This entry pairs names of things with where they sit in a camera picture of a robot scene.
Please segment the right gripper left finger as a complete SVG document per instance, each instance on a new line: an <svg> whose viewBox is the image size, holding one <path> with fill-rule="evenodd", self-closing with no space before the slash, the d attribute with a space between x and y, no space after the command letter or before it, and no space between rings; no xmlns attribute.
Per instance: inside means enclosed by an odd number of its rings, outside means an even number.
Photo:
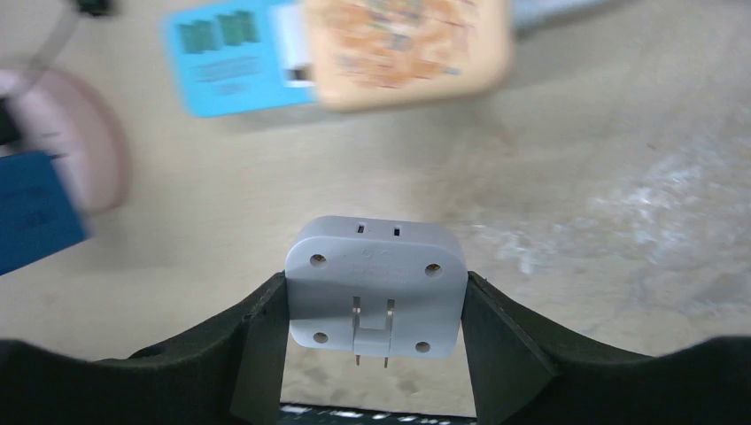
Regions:
<svg viewBox="0 0 751 425"><path fill-rule="evenodd" d="M125 359L1 343L4 424L275 424L288 341L286 279Z"/></svg>

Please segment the round pink power socket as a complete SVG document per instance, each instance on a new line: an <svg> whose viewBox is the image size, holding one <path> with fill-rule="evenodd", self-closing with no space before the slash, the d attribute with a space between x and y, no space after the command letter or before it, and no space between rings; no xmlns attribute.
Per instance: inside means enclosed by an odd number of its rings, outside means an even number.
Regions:
<svg viewBox="0 0 751 425"><path fill-rule="evenodd" d="M19 100L10 102L20 145L1 155L45 151L72 203L88 215L121 205L128 194L131 157L125 130L112 108L82 78L47 72Z"/></svg>

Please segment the white square wall adapter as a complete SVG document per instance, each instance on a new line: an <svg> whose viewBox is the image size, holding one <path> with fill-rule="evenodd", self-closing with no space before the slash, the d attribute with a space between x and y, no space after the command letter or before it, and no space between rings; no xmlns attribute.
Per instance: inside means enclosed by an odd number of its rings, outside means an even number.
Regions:
<svg viewBox="0 0 751 425"><path fill-rule="evenodd" d="M285 259L290 333L301 346L443 359L468 284L458 238L432 223L322 216Z"/></svg>

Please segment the tan cube plug adapter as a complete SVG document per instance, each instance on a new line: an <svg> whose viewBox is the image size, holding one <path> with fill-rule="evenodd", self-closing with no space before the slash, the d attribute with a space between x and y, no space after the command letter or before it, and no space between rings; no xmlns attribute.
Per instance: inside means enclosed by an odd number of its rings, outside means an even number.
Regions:
<svg viewBox="0 0 751 425"><path fill-rule="evenodd" d="M304 1L315 97L359 112L482 94L513 57L508 1Z"/></svg>

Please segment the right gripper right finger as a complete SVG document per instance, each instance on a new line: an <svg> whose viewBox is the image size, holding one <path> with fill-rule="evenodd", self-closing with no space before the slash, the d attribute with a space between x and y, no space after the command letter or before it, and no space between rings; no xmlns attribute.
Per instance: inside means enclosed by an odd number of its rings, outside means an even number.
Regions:
<svg viewBox="0 0 751 425"><path fill-rule="evenodd" d="M747 424L750 340L651 357L578 334L468 275L461 317L480 424Z"/></svg>

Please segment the teal power strip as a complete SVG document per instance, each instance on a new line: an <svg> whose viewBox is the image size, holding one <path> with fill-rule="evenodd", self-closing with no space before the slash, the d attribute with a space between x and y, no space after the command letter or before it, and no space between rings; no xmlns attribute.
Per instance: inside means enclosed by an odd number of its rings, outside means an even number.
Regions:
<svg viewBox="0 0 751 425"><path fill-rule="evenodd" d="M174 12L162 25L175 84L200 118L312 104L298 1L224 1Z"/></svg>

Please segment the blue cube socket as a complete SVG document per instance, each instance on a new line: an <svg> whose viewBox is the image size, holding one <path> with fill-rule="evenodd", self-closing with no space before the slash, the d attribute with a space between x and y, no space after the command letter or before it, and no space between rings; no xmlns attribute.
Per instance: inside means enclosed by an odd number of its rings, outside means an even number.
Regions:
<svg viewBox="0 0 751 425"><path fill-rule="evenodd" d="M1 274L86 238L49 155L31 151L1 158Z"/></svg>

